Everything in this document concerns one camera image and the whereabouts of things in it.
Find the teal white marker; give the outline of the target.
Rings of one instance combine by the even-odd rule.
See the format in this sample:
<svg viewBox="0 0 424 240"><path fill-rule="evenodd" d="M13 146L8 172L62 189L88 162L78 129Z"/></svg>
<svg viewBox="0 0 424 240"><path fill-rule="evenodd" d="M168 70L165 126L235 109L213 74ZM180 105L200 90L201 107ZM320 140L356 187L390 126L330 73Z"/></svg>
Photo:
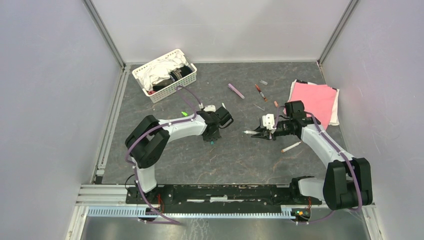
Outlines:
<svg viewBox="0 0 424 240"><path fill-rule="evenodd" d="M259 132L253 131L253 130L245 130L243 131L243 133L248 135L255 135L255 134L258 134Z"/></svg>

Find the purple pen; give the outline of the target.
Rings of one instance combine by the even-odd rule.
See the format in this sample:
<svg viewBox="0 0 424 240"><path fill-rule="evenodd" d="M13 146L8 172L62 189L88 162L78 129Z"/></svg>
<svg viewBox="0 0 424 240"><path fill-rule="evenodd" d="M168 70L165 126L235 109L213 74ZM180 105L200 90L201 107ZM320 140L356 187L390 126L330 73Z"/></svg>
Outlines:
<svg viewBox="0 0 424 240"><path fill-rule="evenodd" d="M235 87L233 86L231 83L228 84L228 87L235 92L241 99L245 99L245 96Z"/></svg>

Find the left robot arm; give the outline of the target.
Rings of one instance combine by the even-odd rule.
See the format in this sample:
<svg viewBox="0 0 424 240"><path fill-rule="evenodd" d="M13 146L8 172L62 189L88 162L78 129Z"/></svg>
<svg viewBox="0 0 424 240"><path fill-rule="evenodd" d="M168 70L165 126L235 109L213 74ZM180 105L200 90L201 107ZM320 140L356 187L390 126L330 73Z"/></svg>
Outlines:
<svg viewBox="0 0 424 240"><path fill-rule="evenodd" d="M124 142L127 147L125 161L134 169L139 199L145 204L156 200L158 183L155 165L168 143L191 136L201 136L205 142L214 142L221 138L220 130L233 122L234 118L225 107L215 109L214 105L175 119L146 116Z"/></svg>

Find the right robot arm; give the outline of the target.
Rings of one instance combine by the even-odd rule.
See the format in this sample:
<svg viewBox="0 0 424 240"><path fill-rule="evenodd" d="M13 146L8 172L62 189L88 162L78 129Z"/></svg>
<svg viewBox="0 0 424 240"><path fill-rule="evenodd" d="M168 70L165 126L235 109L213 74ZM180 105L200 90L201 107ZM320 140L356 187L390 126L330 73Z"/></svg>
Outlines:
<svg viewBox="0 0 424 240"><path fill-rule="evenodd" d="M284 105L285 116L266 114L259 120L252 138L275 140L293 135L308 145L326 168L325 177L295 177L290 183L289 199L302 204L309 197L324 201L335 211L361 209L373 203L371 165L343 149L325 131L320 121L305 110L302 101Z"/></svg>

